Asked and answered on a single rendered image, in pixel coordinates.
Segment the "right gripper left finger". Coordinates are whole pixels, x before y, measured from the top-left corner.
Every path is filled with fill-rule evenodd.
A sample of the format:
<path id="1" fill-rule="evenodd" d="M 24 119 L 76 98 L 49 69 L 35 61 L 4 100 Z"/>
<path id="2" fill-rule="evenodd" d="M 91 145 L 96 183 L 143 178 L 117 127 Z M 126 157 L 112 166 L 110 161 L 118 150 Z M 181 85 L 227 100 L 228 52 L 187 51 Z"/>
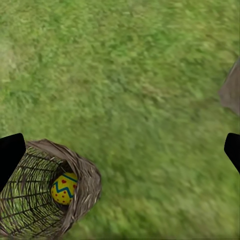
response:
<path id="1" fill-rule="evenodd" d="M 0 193 L 26 152 L 21 133 L 0 138 Z"/>

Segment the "easter egg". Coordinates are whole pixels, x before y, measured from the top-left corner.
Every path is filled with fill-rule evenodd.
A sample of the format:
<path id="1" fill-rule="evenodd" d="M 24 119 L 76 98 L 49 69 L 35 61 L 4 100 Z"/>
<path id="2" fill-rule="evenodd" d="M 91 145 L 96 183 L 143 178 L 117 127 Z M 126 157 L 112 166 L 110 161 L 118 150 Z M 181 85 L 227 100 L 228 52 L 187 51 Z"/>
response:
<path id="1" fill-rule="evenodd" d="M 62 173 L 57 177 L 51 187 L 51 195 L 54 200 L 62 205 L 69 205 L 74 196 L 74 188 L 77 184 L 77 177 L 74 172 Z"/>

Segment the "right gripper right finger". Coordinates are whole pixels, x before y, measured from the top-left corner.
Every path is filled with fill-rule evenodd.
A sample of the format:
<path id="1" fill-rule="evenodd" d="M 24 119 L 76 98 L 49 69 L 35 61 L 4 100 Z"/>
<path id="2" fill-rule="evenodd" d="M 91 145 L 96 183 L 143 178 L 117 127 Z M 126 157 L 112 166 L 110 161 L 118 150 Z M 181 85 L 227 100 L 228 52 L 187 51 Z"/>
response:
<path id="1" fill-rule="evenodd" d="M 240 135 L 229 133 L 227 135 L 224 151 L 240 173 Z"/>

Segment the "wicker basket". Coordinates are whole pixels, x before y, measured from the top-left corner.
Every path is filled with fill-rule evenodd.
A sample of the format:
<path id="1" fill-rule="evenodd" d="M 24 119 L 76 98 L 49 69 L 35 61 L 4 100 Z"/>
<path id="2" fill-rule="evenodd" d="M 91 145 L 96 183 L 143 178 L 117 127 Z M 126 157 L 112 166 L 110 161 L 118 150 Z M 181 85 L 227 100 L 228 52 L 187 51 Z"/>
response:
<path id="1" fill-rule="evenodd" d="M 0 236 L 7 240 L 59 240 L 100 199 L 102 190 L 100 172 L 92 161 L 78 155 L 66 146 L 54 143 L 46 138 L 24 140 L 24 142 L 26 152 L 4 189 L 0 192 Z M 41 180 L 36 181 L 42 171 Z M 62 205 L 52 197 L 51 187 L 62 173 L 69 172 L 75 173 L 77 183 L 71 203 Z M 13 187 L 11 186 L 12 183 Z M 16 183 L 15 189 L 12 190 L 14 183 Z M 34 183 L 33 194 L 31 183 Z M 8 186 L 8 195 L 5 198 Z M 19 195 L 14 197 L 14 192 L 17 193 L 16 187 Z M 42 204 L 41 201 L 38 201 L 37 195 L 39 195 Z M 17 198 L 18 200 L 21 198 L 22 201 L 22 205 L 20 203 L 21 212 L 18 211 L 14 201 Z M 28 209 L 23 209 L 23 199 L 26 199 L 27 207 L 29 204 Z M 11 200 L 12 212 L 14 209 L 13 214 L 10 211 L 9 200 Z M 18 213 L 16 213 L 15 207 Z M 2 217 L 1 211 L 4 217 Z M 26 218 L 22 214 L 26 223 L 22 220 L 20 213 L 27 216 Z M 24 226 L 18 223 L 19 221 L 15 217 L 18 214 L 21 217 L 21 219 L 18 219 L 24 223 Z M 13 228 L 13 231 L 4 223 L 3 219 L 6 219 L 5 221 Z M 8 233 L 5 227 L 11 233 Z M 21 233 L 27 234 L 31 238 L 26 239 Z"/>

